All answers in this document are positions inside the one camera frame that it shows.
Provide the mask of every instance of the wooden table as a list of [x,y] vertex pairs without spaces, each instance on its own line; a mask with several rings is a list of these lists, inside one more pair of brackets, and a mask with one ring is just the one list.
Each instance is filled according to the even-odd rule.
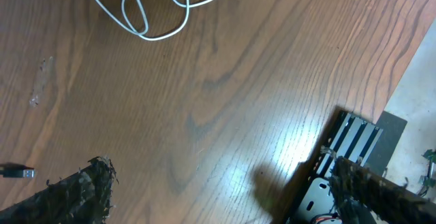
[[[121,15],[121,0],[102,1]],[[143,2],[150,35],[183,17]],[[108,155],[109,223],[269,223],[336,107],[378,119],[436,0],[217,0],[161,42],[93,0],[0,0],[0,12],[0,160],[38,170],[0,180],[2,208]]]

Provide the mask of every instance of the wood grain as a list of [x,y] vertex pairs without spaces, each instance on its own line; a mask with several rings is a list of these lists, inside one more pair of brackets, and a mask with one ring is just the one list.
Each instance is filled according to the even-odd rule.
[[[120,15],[121,0],[102,1]],[[143,2],[151,35],[183,16]],[[132,0],[127,10],[140,22]],[[436,0],[217,0],[162,42],[92,0],[0,0],[0,12],[0,160],[38,169],[0,180],[2,208],[108,155],[120,180],[110,223],[269,223],[269,193],[336,106],[378,119]],[[259,169],[270,183],[253,180]]]

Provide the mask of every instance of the white cable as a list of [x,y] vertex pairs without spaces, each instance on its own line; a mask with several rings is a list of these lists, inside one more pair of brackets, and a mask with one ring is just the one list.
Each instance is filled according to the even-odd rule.
[[204,4],[207,4],[207,3],[210,3],[211,1],[213,1],[213,0],[203,0],[203,1],[200,1],[200,2],[197,2],[197,3],[194,3],[194,4],[190,4],[190,2],[189,2],[189,0],[186,0],[186,4],[182,4],[182,3],[180,3],[179,1],[177,1],[177,0],[173,0],[173,2],[175,3],[175,4],[177,4],[178,6],[180,6],[180,7],[183,7],[183,8],[185,8],[186,10],[185,10],[185,19],[182,21],[182,24],[180,24],[180,26],[178,26],[177,28],[175,28],[173,31],[171,31],[171,32],[169,32],[169,33],[167,33],[167,34],[165,34],[165,35],[162,35],[162,36],[159,36],[159,37],[147,37],[147,36],[145,36],[145,33],[147,33],[148,31],[149,31],[149,22],[148,22],[148,20],[147,20],[147,17],[146,17],[146,13],[145,13],[145,10],[144,10],[144,7],[142,6],[142,3],[141,3],[141,0],[136,0],[136,3],[138,4],[138,7],[139,7],[139,10],[140,10],[140,12],[141,12],[141,15],[142,15],[142,19],[143,19],[143,21],[144,21],[144,30],[143,31],[141,31],[141,32],[138,32],[138,30],[136,30],[135,29],[135,27],[132,25],[132,23],[130,22],[130,20],[129,20],[129,18],[127,17],[127,14],[125,13],[125,0],[121,0],[121,11],[122,11],[122,13],[123,13],[123,17],[124,17],[124,20],[125,20],[125,22],[129,25],[129,27],[127,27],[126,25],[124,25],[120,20],[118,20],[112,13],[110,13],[110,11],[106,8],[106,7],[104,7],[104,5],[103,5],[103,3],[101,3],[101,1],[100,0],[95,0],[95,2],[97,2],[97,4],[116,22],[116,23],[118,23],[118,25],[120,25],[120,26],[122,26],[126,31],[128,31],[128,32],[130,32],[130,33],[132,33],[132,34],[134,34],[134,35],[137,35],[138,37],[141,37],[142,39],[145,39],[145,40],[147,40],[147,41],[157,41],[157,40],[162,40],[162,39],[165,39],[165,38],[167,38],[167,37],[171,37],[171,36],[173,36],[174,34],[176,34],[176,33],[178,33],[179,31],[181,31],[182,29],[183,29],[183,27],[186,25],[186,23],[187,23],[187,21],[188,21],[188,18],[189,18],[189,9],[190,8],[192,8],[192,7],[198,7],[198,6],[200,6],[200,5],[204,5]]

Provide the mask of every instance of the oval hole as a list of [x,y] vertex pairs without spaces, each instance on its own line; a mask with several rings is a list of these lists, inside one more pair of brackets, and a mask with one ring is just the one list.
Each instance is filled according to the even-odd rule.
[[313,206],[313,201],[310,201],[309,204],[307,205],[306,210],[307,210],[307,211],[311,210],[311,209],[312,209],[312,206]]

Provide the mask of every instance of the scratch on table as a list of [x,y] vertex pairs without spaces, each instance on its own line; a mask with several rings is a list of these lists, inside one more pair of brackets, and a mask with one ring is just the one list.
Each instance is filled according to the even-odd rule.
[[29,100],[29,104],[33,108],[40,104],[42,96],[44,95],[44,89],[46,88],[47,82],[49,81],[52,73],[54,61],[55,60],[53,57],[50,57],[48,61],[44,59],[40,65],[40,68],[38,68],[35,81],[33,81],[32,96]]

